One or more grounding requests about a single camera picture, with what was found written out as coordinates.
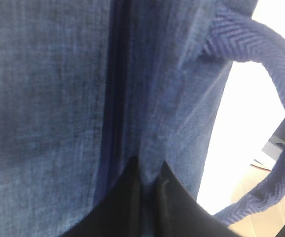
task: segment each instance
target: blue linen fabric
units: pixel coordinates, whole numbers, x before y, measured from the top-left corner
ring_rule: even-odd
[[[256,1],[224,0],[251,15]],[[59,236],[100,176],[109,0],[0,0],[0,236]],[[132,0],[121,155],[145,184],[164,159],[196,198],[231,62],[202,54],[215,0]]]

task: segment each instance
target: blue woven strap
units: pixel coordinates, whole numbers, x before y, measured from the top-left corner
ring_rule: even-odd
[[[285,109],[285,40],[280,35],[265,25],[219,5],[204,51],[214,57],[262,63]],[[266,210],[284,195],[285,149],[262,182],[237,203],[217,213],[215,218],[230,225],[247,215]]]

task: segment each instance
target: herringbone strap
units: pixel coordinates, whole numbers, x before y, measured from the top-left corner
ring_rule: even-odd
[[[219,5],[204,51],[214,57],[262,63],[270,74],[285,109],[285,40],[280,35],[265,25]],[[271,173],[262,182],[237,203],[217,213],[215,218],[230,225],[249,214],[266,210],[284,195],[285,149]]]

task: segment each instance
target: wooden floor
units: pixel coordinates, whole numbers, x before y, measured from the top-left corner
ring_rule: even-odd
[[[232,195],[232,203],[238,201],[244,194],[266,177],[268,171],[250,167],[247,174],[237,184]],[[285,197],[275,206],[262,213],[246,217],[230,226],[230,229],[243,237],[274,237],[285,224]]]

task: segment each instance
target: white wall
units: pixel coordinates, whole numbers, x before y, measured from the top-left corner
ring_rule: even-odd
[[[259,0],[254,20],[285,38],[285,1]],[[210,214],[230,204],[234,185],[285,117],[266,70],[234,63],[217,113],[197,202]]]

